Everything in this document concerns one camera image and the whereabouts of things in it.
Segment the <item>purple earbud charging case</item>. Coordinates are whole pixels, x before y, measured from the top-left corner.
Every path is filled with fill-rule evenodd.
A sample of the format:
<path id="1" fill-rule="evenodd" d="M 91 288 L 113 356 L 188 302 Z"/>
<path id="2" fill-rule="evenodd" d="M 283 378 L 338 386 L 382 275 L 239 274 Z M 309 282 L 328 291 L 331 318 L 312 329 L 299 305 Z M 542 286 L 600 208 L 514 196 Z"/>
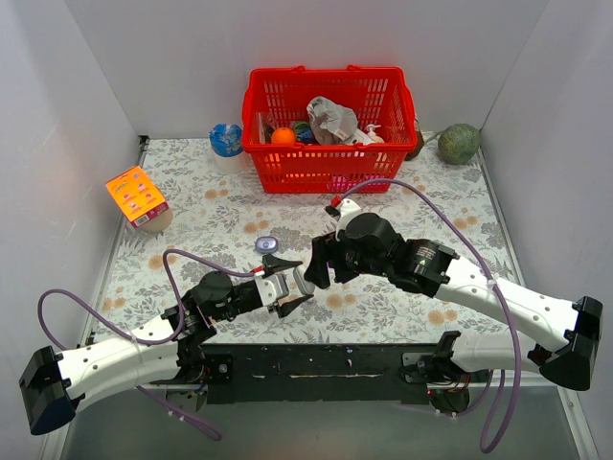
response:
<path id="1" fill-rule="evenodd" d="M 257 237 L 255 249 L 262 255 L 273 254 L 279 249 L 279 241 L 272 236 Z"/>

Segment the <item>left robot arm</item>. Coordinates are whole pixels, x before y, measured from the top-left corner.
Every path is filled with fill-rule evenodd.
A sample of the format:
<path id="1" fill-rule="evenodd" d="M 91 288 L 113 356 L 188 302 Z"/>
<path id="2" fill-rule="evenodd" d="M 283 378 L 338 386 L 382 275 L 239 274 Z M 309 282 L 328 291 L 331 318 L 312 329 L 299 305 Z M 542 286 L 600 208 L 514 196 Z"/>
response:
<path id="1" fill-rule="evenodd" d="M 55 431 L 92 403 L 143 384 L 207 385 L 218 366 L 200 346 L 216 335 L 216 323 L 260 308 L 288 316 L 313 296 L 305 274 L 302 263 L 267 254 L 236 284 L 236 273 L 214 265 L 176 306 L 130 332 L 78 349 L 53 339 L 19 379 L 30 432 Z"/>

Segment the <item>white earbud charging case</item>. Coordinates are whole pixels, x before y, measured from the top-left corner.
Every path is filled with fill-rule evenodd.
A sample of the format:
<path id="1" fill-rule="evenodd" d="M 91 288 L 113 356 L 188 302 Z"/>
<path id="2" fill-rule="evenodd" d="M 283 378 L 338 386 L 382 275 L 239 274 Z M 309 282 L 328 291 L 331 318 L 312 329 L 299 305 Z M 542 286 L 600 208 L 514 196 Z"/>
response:
<path id="1" fill-rule="evenodd" d="M 303 265 L 296 266 L 292 272 L 294 282 L 303 295 L 312 295 L 315 285 L 306 279 L 306 269 Z"/>

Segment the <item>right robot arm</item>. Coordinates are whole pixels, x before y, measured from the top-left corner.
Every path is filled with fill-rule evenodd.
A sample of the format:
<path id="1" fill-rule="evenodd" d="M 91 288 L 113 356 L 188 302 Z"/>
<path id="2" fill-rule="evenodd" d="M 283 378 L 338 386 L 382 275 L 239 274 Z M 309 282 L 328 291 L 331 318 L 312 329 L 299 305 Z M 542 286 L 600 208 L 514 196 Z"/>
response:
<path id="1" fill-rule="evenodd" d="M 406 240 L 374 213 L 359 214 L 312 242 L 306 281 L 320 289 L 359 275 L 386 279 L 412 294 L 458 304 L 510 328 L 517 336 L 447 333 L 426 364 L 443 380 L 485 369 L 538 373 L 550 382 L 586 391 L 602 336 L 600 301 L 556 299 L 508 280 L 490 279 L 482 268 L 430 240 Z"/>

